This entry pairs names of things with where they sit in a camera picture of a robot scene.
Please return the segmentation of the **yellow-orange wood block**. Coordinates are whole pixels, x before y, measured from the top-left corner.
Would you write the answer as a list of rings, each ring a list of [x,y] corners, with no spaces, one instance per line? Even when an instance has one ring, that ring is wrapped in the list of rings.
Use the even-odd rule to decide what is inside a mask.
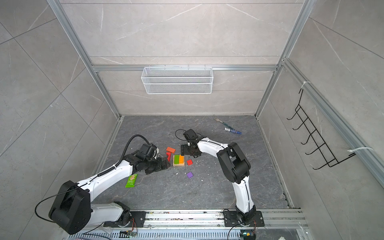
[[[179,155],[179,164],[183,165],[185,163],[185,157],[182,155]]]

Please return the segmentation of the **green rectangular block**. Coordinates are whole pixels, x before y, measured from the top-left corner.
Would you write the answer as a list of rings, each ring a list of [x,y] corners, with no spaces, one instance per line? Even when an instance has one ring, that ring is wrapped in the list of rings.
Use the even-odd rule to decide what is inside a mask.
[[[174,155],[173,156],[173,164],[174,165],[178,165],[179,164],[179,162],[180,162],[180,159],[179,159],[179,155]]]

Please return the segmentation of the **red arch wood block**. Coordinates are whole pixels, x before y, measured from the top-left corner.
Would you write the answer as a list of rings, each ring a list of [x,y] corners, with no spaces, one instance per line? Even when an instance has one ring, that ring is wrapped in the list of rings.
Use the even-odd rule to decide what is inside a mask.
[[[167,155],[167,160],[168,162],[171,162],[171,153],[170,152],[166,152],[166,155]]]

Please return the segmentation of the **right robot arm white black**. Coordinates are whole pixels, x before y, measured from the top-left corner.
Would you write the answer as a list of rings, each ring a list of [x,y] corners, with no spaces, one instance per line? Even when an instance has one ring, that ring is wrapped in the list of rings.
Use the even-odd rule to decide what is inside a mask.
[[[189,129],[183,133],[186,144],[181,154],[197,158],[203,153],[216,157],[222,171],[232,183],[236,196],[236,213],[240,224],[249,225],[257,210],[252,200],[249,175],[251,164],[237,143],[223,144]]]

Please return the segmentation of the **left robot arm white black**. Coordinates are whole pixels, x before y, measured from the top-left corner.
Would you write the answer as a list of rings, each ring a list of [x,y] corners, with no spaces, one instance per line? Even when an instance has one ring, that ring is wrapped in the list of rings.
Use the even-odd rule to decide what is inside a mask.
[[[67,181],[60,187],[49,218],[68,234],[78,233],[85,227],[99,224],[127,226],[132,215],[130,208],[117,201],[110,204],[93,204],[94,199],[122,179],[144,171],[147,175],[166,170],[171,163],[158,157],[158,148],[143,144],[131,154],[124,153],[110,168],[77,183]]]

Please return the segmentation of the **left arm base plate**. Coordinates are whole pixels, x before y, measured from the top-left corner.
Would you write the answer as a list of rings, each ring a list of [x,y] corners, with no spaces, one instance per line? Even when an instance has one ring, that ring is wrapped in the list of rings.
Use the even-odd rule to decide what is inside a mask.
[[[142,228],[145,223],[146,214],[144,211],[123,212],[123,216],[116,222],[105,222],[103,226],[112,228]]]

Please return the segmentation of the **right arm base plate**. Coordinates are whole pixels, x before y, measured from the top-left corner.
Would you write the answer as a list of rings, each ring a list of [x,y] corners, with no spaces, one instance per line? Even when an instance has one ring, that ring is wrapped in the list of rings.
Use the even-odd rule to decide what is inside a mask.
[[[224,223],[226,227],[264,227],[264,217],[261,211],[251,211],[242,214],[238,211],[224,210]]]

